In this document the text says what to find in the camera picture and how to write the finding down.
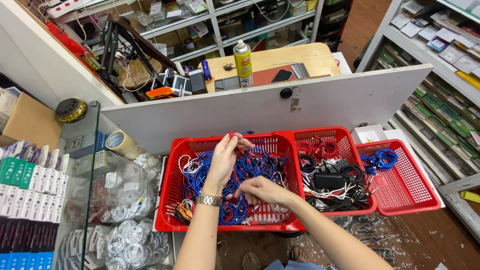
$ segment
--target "bottle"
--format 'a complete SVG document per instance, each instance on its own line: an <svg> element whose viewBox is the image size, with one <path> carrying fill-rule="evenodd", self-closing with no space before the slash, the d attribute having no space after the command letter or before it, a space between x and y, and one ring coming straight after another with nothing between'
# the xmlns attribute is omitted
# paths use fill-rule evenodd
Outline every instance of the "bottle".
<svg viewBox="0 0 480 270"><path fill-rule="evenodd" d="M253 86L250 46L239 39L238 44L233 48L233 58L235 59L235 66L237 67L240 87Z"/></svg>
<svg viewBox="0 0 480 270"><path fill-rule="evenodd" d="M310 24L308 25L307 37L311 37L311 36L312 36L312 30L313 30L313 23L310 23Z"/></svg>

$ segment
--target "wooden desk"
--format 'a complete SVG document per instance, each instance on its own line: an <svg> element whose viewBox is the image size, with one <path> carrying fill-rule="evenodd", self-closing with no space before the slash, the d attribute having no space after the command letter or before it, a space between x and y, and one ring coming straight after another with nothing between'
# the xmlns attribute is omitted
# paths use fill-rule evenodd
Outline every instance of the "wooden desk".
<svg viewBox="0 0 480 270"><path fill-rule="evenodd" d="M304 63L308 73L310 74L310 77L327 74L330 74L330 76L341 75L330 49L326 44L323 43L315 42L285 48L252 52L253 72L281 66L273 66L273 63L291 61ZM223 69L224 64L232 63L235 65L233 55L208 59L207 62L208 68L210 69L210 73L214 77L214 80L237 76L236 69L232 69L230 71ZM213 81L207 83L207 91L209 93L215 92Z"/></svg>

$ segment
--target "wristwatch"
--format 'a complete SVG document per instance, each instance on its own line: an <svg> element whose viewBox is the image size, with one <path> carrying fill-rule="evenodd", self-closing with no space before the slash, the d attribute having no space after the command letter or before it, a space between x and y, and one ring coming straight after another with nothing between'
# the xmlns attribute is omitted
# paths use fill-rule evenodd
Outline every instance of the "wristwatch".
<svg viewBox="0 0 480 270"><path fill-rule="evenodd" d="M197 203L208 204L212 206L221 206L222 205L222 196L221 195L213 195L213 194L205 194L200 192L197 196Z"/></svg>

